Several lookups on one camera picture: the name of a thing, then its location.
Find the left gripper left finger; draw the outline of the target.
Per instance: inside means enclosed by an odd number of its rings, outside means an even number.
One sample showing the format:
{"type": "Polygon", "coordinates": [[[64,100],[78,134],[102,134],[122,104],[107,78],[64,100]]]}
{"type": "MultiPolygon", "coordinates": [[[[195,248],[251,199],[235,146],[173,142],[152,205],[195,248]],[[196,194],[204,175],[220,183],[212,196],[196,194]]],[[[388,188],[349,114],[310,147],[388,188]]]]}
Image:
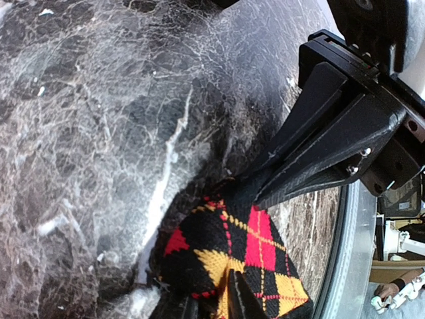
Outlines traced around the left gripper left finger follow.
{"type": "Polygon", "coordinates": [[[196,319],[199,315],[199,303],[190,296],[177,296],[167,293],[156,307],[156,318],[160,319],[196,319]]]}

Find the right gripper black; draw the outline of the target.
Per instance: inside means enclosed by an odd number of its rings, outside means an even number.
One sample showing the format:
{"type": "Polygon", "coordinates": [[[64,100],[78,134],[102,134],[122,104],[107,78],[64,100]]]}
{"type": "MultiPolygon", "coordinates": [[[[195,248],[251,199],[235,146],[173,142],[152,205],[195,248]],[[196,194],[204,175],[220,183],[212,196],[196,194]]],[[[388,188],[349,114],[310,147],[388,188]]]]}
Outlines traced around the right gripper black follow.
{"type": "Polygon", "coordinates": [[[262,176],[255,204],[362,181],[375,196],[424,170],[424,102],[329,31],[299,48],[302,92],[241,180],[262,176]]]}

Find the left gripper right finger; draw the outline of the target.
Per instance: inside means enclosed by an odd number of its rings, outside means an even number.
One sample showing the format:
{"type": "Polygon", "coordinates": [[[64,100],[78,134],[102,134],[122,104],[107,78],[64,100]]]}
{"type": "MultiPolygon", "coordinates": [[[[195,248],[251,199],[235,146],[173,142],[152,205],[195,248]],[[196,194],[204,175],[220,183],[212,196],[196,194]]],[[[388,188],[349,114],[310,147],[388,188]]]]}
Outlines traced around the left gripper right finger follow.
{"type": "Polygon", "coordinates": [[[230,318],[267,319],[243,274],[231,269],[228,274],[228,311],[230,318]]]}

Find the red orange argyle sock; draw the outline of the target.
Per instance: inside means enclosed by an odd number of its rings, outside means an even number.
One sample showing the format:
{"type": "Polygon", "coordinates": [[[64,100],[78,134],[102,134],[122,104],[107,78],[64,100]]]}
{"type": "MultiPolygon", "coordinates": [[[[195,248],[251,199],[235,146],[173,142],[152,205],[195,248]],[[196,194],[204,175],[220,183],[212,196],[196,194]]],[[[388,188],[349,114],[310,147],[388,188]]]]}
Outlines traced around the red orange argyle sock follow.
{"type": "Polygon", "coordinates": [[[313,300],[286,246],[256,196],[265,175],[230,177],[178,224],[159,260],[156,279],[206,318],[230,317],[231,273],[246,281],[263,318],[311,318],[313,300]]]}

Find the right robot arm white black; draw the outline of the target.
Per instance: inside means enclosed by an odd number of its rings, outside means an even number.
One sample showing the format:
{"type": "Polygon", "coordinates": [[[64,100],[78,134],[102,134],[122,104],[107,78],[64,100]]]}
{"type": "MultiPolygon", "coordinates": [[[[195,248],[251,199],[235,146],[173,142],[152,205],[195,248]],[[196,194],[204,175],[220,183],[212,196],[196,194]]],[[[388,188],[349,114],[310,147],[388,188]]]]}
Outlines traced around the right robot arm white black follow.
{"type": "Polygon", "coordinates": [[[424,169],[424,81],[400,77],[424,51],[424,2],[329,7],[339,35],[299,48],[301,94],[248,170],[257,207],[355,181],[379,196],[424,169]]]}

